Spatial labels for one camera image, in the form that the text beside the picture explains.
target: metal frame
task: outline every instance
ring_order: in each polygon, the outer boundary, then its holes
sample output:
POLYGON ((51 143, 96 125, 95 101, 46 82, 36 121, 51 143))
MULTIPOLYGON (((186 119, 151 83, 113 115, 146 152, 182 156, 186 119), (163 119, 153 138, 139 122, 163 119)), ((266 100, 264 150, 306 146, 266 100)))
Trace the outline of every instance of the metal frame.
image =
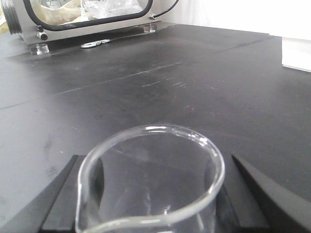
MULTIPOLYGON (((13 3, 15 5, 15 10, 22 30, 21 37, 23 38, 25 43, 27 45, 42 43, 43 40, 39 39, 36 36, 38 25, 29 17, 25 5, 22 4, 20 0, 13 0, 13 3)), ((53 41, 81 35, 107 32, 111 30, 122 29, 148 23, 154 23, 156 21, 153 19, 149 19, 149 16, 159 11, 160 11, 159 0, 153 0, 153 4, 150 10, 144 16, 141 16, 139 18, 129 20, 124 19, 123 21, 116 21, 116 22, 107 22, 107 23, 104 22, 98 25, 84 26, 82 28, 72 28, 66 31, 45 30, 45 33, 48 36, 48 39, 46 41, 53 41)))

